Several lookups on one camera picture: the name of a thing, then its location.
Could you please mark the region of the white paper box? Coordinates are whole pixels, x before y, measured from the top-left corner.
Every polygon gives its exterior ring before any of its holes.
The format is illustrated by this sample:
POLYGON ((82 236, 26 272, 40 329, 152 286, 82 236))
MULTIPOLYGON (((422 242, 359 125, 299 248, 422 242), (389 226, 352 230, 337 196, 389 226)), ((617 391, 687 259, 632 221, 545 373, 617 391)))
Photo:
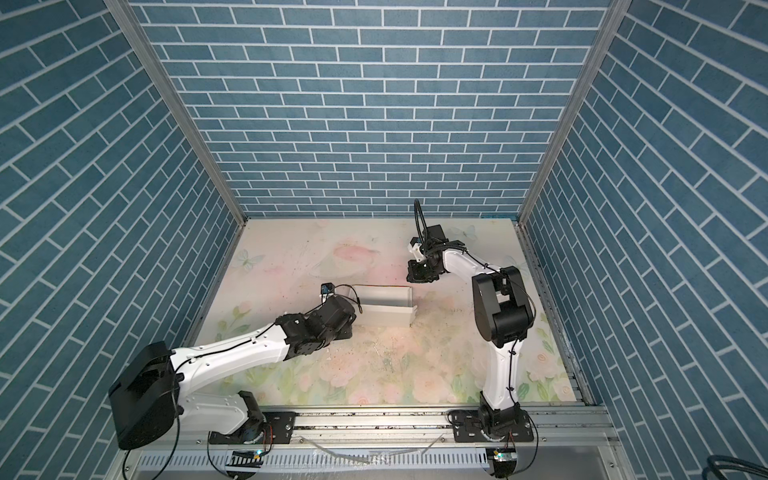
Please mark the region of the white paper box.
POLYGON ((352 298, 359 298, 363 312, 355 327, 408 328, 416 318, 413 289, 394 285, 353 285, 352 298))

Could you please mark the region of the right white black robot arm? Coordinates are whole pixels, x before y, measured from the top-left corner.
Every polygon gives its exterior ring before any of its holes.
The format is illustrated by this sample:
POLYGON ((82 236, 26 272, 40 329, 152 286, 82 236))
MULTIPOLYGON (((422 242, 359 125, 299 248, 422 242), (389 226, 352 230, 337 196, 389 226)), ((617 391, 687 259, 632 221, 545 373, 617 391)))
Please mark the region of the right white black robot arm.
POLYGON ((448 239, 439 225, 419 226, 409 251, 414 258, 408 262, 408 282, 431 283, 453 274, 471 285, 475 324, 490 347, 479 419, 491 438, 510 434, 527 420, 516 388, 517 368, 536 318, 519 269, 480 260, 462 242, 448 239))

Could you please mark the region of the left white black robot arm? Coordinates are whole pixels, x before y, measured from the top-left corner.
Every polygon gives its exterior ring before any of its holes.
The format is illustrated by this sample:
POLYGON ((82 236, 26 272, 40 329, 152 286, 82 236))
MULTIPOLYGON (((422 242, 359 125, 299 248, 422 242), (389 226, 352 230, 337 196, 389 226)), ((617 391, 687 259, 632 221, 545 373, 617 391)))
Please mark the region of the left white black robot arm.
POLYGON ((358 302, 331 294, 306 313, 288 313, 260 329, 207 345, 145 346, 109 389, 117 443, 137 450, 173 427, 205 431, 215 444, 268 440, 267 418, 254 394, 208 402, 197 391, 261 365, 308 356, 352 335, 358 302))

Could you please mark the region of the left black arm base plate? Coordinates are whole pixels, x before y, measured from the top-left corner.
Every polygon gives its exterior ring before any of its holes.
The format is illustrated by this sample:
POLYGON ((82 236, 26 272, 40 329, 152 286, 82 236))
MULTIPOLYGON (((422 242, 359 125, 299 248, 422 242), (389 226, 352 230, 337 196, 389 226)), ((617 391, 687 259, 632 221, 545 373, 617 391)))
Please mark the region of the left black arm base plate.
POLYGON ((282 445, 289 444, 293 435, 296 413, 292 411, 266 412, 262 420, 247 419, 233 433, 210 432, 212 445, 282 445))

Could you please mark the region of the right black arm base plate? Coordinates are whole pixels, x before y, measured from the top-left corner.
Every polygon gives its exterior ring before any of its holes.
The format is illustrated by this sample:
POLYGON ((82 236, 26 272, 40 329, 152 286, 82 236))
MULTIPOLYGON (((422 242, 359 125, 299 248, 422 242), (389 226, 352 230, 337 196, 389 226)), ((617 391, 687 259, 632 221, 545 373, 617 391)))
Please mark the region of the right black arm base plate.
POLYGON ((457 409, 447 414, 457 443, 532 442, 535 440, 528 412, 521 408, 492 410, 457 409))

